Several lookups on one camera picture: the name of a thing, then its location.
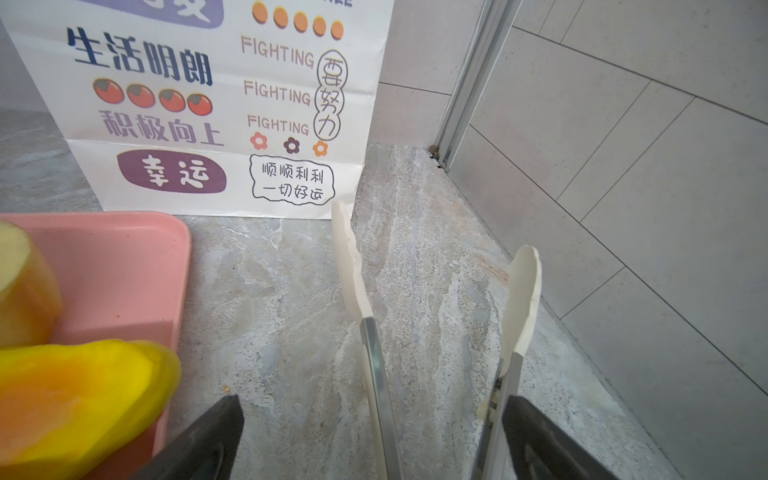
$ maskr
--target orange circle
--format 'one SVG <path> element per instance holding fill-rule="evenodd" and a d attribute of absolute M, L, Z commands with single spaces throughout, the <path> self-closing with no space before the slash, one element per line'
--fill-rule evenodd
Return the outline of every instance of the orange circle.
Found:
<path fill-rule="evenodd" d="M 261 24 L 266 23 L 270 17 L 270 13 L 266 10 L 266 7 L 261 2 L 254 3 L 251 10 L 253 11 L 253 19 Z"/>
<path fill-rule="evenodd" d="M 339 22 L 336 20 L 331 25 L 331 36 L 334 40 L 341 40 L 341 37 L 344 36 L 344 25 L 342 22 Z"/>
<path fill-rule="evenodd" d="M 293 26 L 296 27 L 296 31 L 304 33 L 309 21 L 306 19 L 304 12 L 299 12 L 293 17 Z"/>
<path fill-rule="evenodd" d="M 288 12 L 283 7 L 275 8 L 275 12 L 272 14 L 275 18 L 275 25 L 280 28 L 285 28 L 288 25 Z"/>
<path fill-rule="evenodd" d="M 315 17 L 315 21 L 312 22 L 312 30 L 315 31 L 315 35 L 322 37 L 326 34 L 326 19 L 323 17 Z"/>

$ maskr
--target tomato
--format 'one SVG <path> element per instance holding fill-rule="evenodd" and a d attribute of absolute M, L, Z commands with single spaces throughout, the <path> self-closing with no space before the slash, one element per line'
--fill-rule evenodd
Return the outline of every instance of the tomato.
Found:
<path fill-rule="evenodd" d="M 168 111 L 182 111 L 184 109 L 184 97 L 177 91 L 166 88 L 158 95 L 160 103 Z"/>
<path fill-rule="evenodd" d="M 208 115 L 214 110 L 214 104 L 210 103 L 210 98 L 203 94 L 192 94 L 187 98 L 187 105 L 189 105 L 192 113 L 196 115 Z"/>
<path fill-rule="evenodd" d="M 134 105 L 137 107 L 149 108 L 154 105 L 154 93 L 143 85 L 128 85 L 128 88 L 126 88 L 125 91 L 128 92 L 128 98 L 134 102 Z"/>
<path fill-rule="evenodd" d="M 109 104 L 119 104 L 125 99 L 123 89 L 109 78 L 97 78 L 94 81 L 96 95 Z"/>

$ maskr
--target marble countertop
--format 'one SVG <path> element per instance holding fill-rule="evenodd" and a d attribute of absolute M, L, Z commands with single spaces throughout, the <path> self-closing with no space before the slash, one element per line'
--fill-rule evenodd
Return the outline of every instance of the marble countertop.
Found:
<path fill-rule="evenodd" d="M 353 229 L 403 470 L 469 478 L 509 258 L 426 152 L 371 145 L 366 162 Z M 0 211 L 96 210 L 50 115 L 0 110 Z M 375 478 L 359 327 L 344 310 L 330 222 L 181 219 L 192 260 L 169 439 L 232 392 L 246 419 L 233 478 Z M 676 478 L 543 308 L 521 394 L 621 478 Z"/>

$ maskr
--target pink tray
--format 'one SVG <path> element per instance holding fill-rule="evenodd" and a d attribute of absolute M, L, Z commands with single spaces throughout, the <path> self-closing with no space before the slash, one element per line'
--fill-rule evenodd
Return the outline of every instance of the pink tray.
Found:
<path fill-rule="evenodd" d="M 187 225 L 156 212 L 0 214 L 27 230 L 64 299 L 51 343 L 147 339 L 177 351 L 189 273 Z M 128 478 L 165 444 L 157 421 L 85 478 Z"/>

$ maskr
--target tiled wall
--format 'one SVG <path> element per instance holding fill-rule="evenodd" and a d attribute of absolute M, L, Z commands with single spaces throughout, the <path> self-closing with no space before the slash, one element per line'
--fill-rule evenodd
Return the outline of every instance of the tiled wall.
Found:
<path fill-rule="evenodd" d="M 523 0 L 449 176 L 685 478 L 768 471 L 768 4 Z"/>
<path fill-rule="evenodd" d="M 435 142 L 482 5 L 395 0 L 369 141 Z M 0 108 L 47 111 L 2 25 L 0 62 Z"/>

